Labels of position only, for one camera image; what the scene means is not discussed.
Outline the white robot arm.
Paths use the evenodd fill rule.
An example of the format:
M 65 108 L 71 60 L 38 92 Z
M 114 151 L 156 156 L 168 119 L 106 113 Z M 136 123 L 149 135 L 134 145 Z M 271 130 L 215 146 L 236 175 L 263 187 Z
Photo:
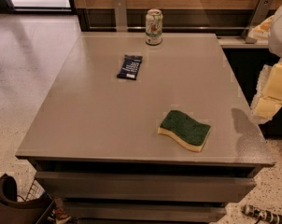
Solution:
M 251 118 L 257 124 L 270 121 L 282 107 L 282 5 L 273 16 L 249 33 L 268 41 L 269 51 L 279 57 L 273 66 L 265 65 L 259 74 L 256 94 L 251 102 Z

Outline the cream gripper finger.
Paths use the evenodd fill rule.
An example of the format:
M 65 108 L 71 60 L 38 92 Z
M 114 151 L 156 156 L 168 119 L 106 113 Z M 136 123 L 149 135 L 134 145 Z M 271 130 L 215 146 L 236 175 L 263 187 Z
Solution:
M 256 91 L 250 106 L 252 116 L 272 119 L 282 107 L 282 59 L 261 69 Z

